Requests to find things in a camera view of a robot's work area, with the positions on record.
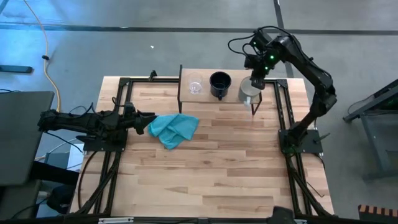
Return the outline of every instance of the yellow cable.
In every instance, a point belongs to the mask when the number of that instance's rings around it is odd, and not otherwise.
[[[33,16],[36,18],[37,22],[39,23],[40,28],[43,31],[44,34],[44,39],[45,39],[45,55],[46,57],[48,57],[49,54],[49,40],[47,38],[47,34],[45,33],[44,30],[44,26],[42,25],[42,23],[40,22],[40,19],[36,16],[35,12],[33,11],[33,9],[30,7],[30,5],[27,3],[26,0],[24,0],[26,6],[29,8],[29,10],[32,12]],[[54,81],[50,78],[50,76],[47,73],[47,69],[46,69],[46,65],[47,65],[47,59],[44,59],[43,62],[43,71],[44,71],[44,75],[47,77],[47,79],[50,81],[50,83],[52,84],[52,86],[54,86],[55,91],[57,92],[57,100],[58,100],[58,105],[57,105],[57,111],[60,112],[61,111],[61,97],[60,97],[60,91],[58,90],[57,85],[54,83]]]

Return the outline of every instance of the black mug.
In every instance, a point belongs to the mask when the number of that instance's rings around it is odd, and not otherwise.
[[[215,72],[210,77],[210,92],[218,100],[222,100],[231,86],[231,77],[225,72]]]

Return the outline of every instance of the wooden table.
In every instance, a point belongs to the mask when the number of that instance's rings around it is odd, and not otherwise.
[[[113,108],[111,97],[116,96],[119,78],[104,77],[97,111]],[[296,78],[288,83],[294,116],[300,120],[308,112],[304,81]],[[262,95],[255,116],[239,104],[184,103],[183,112],[200,122],[193,140],[172,151],[147,132],[139,136],[131,129],[119,167],[112,216],[257,218],[270,216],[274,205],[292,208],[277,137],[273,87],[267,86]],[[136,83],[132,89],[135,107],[157,114],[178,113],[176,97],[176,83]],[[81,186],[83,202],[98,185],[103,156],[97,153],[88,164]],[[302,157],[307,181],[325,196],[311,191],[333,213],[322,163],[311,154]],[[302,194],[298,194],[304,211]],[[76,210],[77,196],[71,212]]]

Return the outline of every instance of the gray floor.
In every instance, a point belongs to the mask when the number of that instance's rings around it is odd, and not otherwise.
[[[45,24],[118,27],[256,28],[276,25],[273,0],[30,0]],[[289,29],[397,30],[394,0],[279,0]],[[1,24],[35,23],[20,0],[10,0],[0,14]],[[177,75],[187,68],[242,69],[243,58],[228,50],[227,41],[247,34],[200,32],[47,32],[49,74],[58,84],[62,109],[96,103],[105,75]],[[398,75],[396,35],[297,35],[307,55],[333,75],[338,103],[318,120],[322,133],[326,175],[337,215],[358,218],[365,203],[398,209],[398,181],[364,182],[374,171],[362,124],[341,119],[347,107],[395,80]],[[30,75],[0,74],[0,88],[53,90],[44,77],[41,31],[0,29],[0,64],[29,65]],[[302,77],[294,70],[295,77]],[[286,77],[278,65],[271,77]],[[307,85],[312,97],[313,88]],[[72,139],[75,133],[59,131]],[[43,136],[38,155],[60,141]]]

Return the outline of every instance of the blue towel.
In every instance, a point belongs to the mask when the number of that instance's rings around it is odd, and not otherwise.
[[[158,116],[148,125],[148,133],[159,137],[167,149],[173,149],[183,140],[192,140],[198,118],[185,114]]]

